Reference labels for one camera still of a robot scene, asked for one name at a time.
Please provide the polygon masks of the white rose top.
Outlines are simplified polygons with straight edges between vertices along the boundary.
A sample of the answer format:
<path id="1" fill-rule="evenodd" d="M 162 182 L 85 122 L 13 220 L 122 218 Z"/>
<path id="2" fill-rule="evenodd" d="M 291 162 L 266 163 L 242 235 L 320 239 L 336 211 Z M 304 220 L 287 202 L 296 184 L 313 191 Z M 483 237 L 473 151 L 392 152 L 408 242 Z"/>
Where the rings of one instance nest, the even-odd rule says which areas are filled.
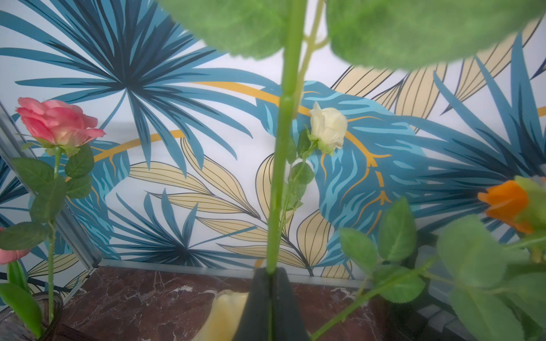
<path id="1" fill-rule="evenodd" d="M 425 289 L 425 273 L 439 261 L 431 257 L 422 266 L 409 269 L 402 265 L 417 250 L 415 218 L 406 197 L 394 202 L 380 219 L 378 243 L 352 228 L 338 229 L 341 249 L 373 282 L 373 288 L 358 291 L 355 301 L 311 335 L 319 340 L 335 325 L 342 323 L 357 308 L 381 296 L 391 303 L 409 303 Z"/>

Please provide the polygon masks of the pink tulip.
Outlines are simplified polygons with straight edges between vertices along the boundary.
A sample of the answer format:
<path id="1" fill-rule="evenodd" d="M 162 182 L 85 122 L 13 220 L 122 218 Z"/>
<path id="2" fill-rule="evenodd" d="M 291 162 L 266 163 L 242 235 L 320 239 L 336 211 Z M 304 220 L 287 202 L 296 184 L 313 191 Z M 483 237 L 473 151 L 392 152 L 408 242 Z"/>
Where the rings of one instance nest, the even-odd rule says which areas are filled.
<path id="1" fill-rule="evenodd" d="M 31 304 L 24 299 L 33 299 L 28 277 L 19 260 L 46 236 L 44 228 L 32 222 L 1 228 L 1 264 L 7 266 L 7 282 L 1 285 L 1 299 L 14 311 L 30 308 Z"/>

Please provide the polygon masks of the pink rose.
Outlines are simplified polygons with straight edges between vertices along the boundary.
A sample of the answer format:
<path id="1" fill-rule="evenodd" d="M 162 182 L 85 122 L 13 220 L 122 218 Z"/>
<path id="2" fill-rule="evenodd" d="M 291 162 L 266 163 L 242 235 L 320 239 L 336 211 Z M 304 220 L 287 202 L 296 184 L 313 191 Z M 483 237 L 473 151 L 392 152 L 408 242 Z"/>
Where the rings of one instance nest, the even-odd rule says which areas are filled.
<path id="1" fill-rule="evenodd" d="M 1 264 L 7 266 L 7 282 L 1 285 L 1 300 L 37 337 L 44 333 L 42 320 L 53 322 L 54 254 L 56 220 L 66 199 L 82 199 L 92 190 L 95 165 L 91 143 L 105 136 L 96 118 L 82 108 L 59 100 L 18 100 L 17 114 L 33 138 L 31 145 L 53 157 L 53 164 L 18 157 L 12 165 L 19 180 L 35 195 L 30 219 L 17 224 L 1 223 Z M 21 258 L 39 244 L 48 243 L 48 313 L 44 315 L 28 287 Z"/>

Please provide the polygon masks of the orange rose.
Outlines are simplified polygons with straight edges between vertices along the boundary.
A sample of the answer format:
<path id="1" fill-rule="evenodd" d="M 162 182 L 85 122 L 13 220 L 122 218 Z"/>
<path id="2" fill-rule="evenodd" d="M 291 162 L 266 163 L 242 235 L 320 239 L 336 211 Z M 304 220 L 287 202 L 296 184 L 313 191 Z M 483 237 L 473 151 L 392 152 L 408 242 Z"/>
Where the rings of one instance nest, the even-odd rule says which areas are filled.
<path id="1" fill-rule="evenodd" d="M 517 176 L 490 187 L 477 198 L 489 207 L 488 217 L 501 221 L 520 234 L 545 231 L 545 178 Z"/>

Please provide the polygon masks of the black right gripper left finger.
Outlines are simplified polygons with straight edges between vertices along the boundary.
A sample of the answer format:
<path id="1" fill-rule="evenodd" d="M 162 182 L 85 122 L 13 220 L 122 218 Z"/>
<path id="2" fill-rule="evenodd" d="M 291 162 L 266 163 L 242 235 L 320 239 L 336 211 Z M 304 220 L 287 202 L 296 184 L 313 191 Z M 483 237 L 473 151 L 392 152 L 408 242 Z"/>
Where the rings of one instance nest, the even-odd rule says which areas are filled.
<path id="1" fill-rule="evenodd" d="M 272 317 L 270 276 L 265 268 L 253 277 L 239 326 L 233 341 L 267 341 L 271 339 Z"/>

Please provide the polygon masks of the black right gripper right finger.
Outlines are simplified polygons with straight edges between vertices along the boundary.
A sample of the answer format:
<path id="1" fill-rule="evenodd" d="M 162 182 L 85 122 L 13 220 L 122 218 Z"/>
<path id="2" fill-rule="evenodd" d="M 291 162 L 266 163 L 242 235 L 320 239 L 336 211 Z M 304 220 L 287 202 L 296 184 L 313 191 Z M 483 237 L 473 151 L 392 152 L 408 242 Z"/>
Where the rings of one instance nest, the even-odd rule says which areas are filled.
<path id="1" fill-rule="evenodd" d="M 272 339 L 310 340 L 297 304 L 297 298 L 284 268 L 277 268 L 271 284 Z"/>

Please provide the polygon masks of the cream rose large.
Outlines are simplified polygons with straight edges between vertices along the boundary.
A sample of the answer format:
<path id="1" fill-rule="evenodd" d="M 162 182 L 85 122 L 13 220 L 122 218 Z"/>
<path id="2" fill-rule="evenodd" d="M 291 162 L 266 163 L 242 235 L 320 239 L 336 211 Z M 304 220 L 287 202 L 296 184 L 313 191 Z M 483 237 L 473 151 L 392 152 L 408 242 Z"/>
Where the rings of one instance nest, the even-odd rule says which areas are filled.
<path id="1" fill-rule="evenodd" d="M 348 119 L 335 108 L 321 108 L 316 102 L 310 110 L 309 129 L 300 132 L 300 145 L 296 148 L 296 158 L 300 162 L 292 166 L 289 180 L 282 192 L 282 202 L 279 206 L 278 223 L 272 229 L 281 232 L 286 223 L 283 221 L 289 211 L 297 210 L 301 199 L 313 179 L 312 168 L 308 160 L 316 153 L 332 155 L 344 145 L 344 136 L 348 130 Z"/>

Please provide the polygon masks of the white rose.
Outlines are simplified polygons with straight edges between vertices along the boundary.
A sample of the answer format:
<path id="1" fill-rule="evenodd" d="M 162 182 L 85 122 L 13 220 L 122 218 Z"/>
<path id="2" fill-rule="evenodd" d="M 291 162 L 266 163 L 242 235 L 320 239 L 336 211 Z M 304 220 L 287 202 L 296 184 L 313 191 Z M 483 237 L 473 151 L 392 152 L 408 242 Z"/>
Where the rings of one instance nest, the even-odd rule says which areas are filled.
<path id="1" fill-rule="evenodd" d="M 282 94 L 277 124 L 267 273 L 274 274 L 284 225 L 282 194 L 290 129 L 304 76 L 321 43 L 306 35 L 305 1 L 162 1 L 174 21 L 206 45 L 260 60 L 282 52 Z M 359 66 L 413 70 L 466 58 L 520 31 L 545 12 L 544 1 L 320 1 L 325 44 Z"/>
<path id="2" fill-rule="evenodd" d="M 406 197 L 394 202 L 380 219 L 378 243 L 352 228 L 338 229 L 341 249 L 373 282 L 373 288 L 358 291 L 355 301 L 311 335 L 319 340 L 335 325 L 342 323 L 357 308 L 381 296 L 391 303 L 409 303 L 425 289 L 425 273 L 439 261 L 431 257 L 422 266 L 409 269 L 402 265 L 417 250 L 415 218 Z"/>

